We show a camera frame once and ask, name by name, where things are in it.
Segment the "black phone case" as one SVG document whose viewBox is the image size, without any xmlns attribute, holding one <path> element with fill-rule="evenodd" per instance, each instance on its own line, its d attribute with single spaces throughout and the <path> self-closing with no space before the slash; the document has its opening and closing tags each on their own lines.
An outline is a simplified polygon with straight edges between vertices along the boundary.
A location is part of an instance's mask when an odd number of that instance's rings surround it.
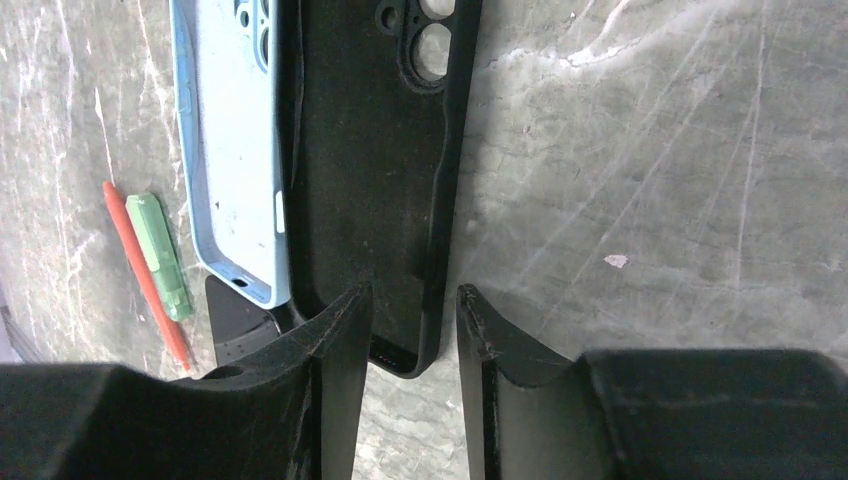
<svg viewBox="0 0 848 480">
<path fill-rule="evenodd" d="M 311 318 L 368 282 L 369 356 L 436 359 L 482 3 L 282 1 L 277 128 L 291 300 Z"/>
</svg>

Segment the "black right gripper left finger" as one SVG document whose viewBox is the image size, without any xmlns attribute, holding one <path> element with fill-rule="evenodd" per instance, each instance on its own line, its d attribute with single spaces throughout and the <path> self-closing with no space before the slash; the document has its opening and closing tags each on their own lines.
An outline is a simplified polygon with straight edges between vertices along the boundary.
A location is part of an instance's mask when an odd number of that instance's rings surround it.
<svg viewBox="0 0 848 480">
<path fill-rule="evenodd" d="M 348 479 L 371 286 L 199 379 L 118 364 L 1 369 L 5 479 Z"/>
</svg>

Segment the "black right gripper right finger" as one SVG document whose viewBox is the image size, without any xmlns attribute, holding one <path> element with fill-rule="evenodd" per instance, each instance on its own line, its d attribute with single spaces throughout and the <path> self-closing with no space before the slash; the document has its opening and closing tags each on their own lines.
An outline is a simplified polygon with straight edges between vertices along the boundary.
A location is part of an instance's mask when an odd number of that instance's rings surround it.
<svg viewBox="0 0 848 480">
<path fill-rule="evenodd" d="M 788 349 L 600 349 L 569 360 L 473 285 L 456 298 L 474 479 L 843 479 L 847 375 Z"/>
</svg>

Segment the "phone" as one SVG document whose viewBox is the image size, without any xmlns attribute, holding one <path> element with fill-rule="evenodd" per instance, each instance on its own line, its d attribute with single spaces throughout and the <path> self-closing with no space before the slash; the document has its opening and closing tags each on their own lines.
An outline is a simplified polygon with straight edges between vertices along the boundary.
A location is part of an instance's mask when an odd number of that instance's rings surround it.
<svg viewBox="0 0 848 480">
<path fill-rule="evenodd" d="M 207 276 L 204 287 L 219 367 L 256 352 L 293 327 L 284 306 L 264 310 L 215 276 Z"/>
</svg>

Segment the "light blue phone case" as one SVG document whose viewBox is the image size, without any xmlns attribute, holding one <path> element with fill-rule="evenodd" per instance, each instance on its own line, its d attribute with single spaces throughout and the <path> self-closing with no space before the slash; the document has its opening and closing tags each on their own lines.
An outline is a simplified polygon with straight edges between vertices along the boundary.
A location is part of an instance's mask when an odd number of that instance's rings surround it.
<svg viewBox="0 0 848 480">
<path fill-rule="evenodd" d="M 277 1 L 169 4 L 194 250 L 253 304 L 290 299 L 277 115 Z"/>
</svg>

